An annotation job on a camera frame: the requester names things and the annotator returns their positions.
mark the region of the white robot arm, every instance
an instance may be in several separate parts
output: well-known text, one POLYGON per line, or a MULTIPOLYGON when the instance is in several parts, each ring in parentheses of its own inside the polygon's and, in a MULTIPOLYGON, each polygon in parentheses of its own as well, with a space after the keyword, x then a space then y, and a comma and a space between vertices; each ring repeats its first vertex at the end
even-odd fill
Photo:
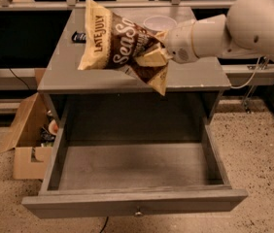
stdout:
POLYGON ((274 61, 274 0, 236 0, 227 16, 186 21, 169 30, 164 44, 178 63, 206 56, 274 61))

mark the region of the floor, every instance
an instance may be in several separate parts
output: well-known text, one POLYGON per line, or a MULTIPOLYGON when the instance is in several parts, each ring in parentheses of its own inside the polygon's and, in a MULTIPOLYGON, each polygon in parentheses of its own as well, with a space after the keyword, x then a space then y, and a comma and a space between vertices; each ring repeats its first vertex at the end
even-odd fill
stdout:
MULTIPOLYGON (((104 232, 274 232, 274 115, 255 99, 247 114, 240 100, 222 100, 211 123, 233 188, 249 197, 230 213, 110 217, 104 232)), ((0 144, 8 127, 0 127, 0 144)), ((0 232, 99 232, 104 217, 38 219, 20 203, 41 182, 12 178, 14 152, 0 154, 0 232)))

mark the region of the black cable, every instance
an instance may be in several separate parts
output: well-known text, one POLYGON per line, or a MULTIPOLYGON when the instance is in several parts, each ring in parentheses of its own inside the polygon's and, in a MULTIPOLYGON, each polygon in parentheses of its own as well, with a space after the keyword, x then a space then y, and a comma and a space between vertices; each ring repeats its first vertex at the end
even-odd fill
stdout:
POLYGON ((19 79, 21 82, 23 82, 23 83, 27 86, 28 90, 31 90, 30 87, 29 87, 29 85, 28 85, 22 78, 20 78, 19 76, 17 76, 17 75, 12 71, 11 68, 9 68, 9 70, 10 70, 11 73, 15 76, 15 78, 19 79))
POLYGON ((99 231, 99 233, 104 232, 104 230, 105 230, 105 228, 106 228, 106 226, 107 226, 108 220, 109 220, 109 217, 107 216, 107 217, 106 217, 105 224, 104 224, 104 226, 101 228, 101 230, 99 231))

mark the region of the chip bag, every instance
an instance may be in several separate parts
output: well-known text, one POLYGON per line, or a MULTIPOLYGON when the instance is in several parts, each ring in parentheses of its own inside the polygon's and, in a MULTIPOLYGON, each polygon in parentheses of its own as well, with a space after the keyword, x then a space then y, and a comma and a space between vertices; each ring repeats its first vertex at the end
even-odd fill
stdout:
POLYGON ((158 38, 145 28, 86 0, 86 50, 79 70, 123 71, 164 95, 168 55, 162 48, 158 38))

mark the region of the drawer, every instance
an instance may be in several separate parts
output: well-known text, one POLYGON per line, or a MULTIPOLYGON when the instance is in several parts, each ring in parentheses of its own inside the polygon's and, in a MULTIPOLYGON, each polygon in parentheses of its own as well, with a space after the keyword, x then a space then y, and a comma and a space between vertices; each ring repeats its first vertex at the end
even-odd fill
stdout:
POLYGON ((69 95, 39 195, 23 206, 40 218, 231 211, 248 194, 232 189, 212 139, 218 96, 69 95))

